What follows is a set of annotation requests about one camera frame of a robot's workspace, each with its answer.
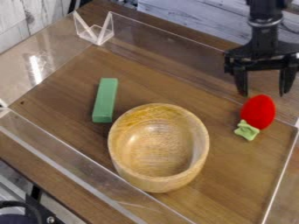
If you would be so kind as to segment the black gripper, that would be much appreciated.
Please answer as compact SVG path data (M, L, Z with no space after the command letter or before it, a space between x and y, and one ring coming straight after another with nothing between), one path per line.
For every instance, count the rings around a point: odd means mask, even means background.
M244 44L224 52L224 73L230 74L237 92L241 96L248 96L248 72L262 70L280 70L278 74L278 94L289 92L299 72L299 44L277 41L268 52L261 52L252 48L250 43Z

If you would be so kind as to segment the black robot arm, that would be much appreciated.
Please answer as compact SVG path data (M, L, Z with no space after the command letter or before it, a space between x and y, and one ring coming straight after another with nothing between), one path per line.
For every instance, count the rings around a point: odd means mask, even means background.
M277 37L282 10L292 0L246 0L250 40L240 47L224 52L224 73L233 77L240 95L248 95L248 72L276 70L278 72L278 94L289 92L299 72L299 44Z

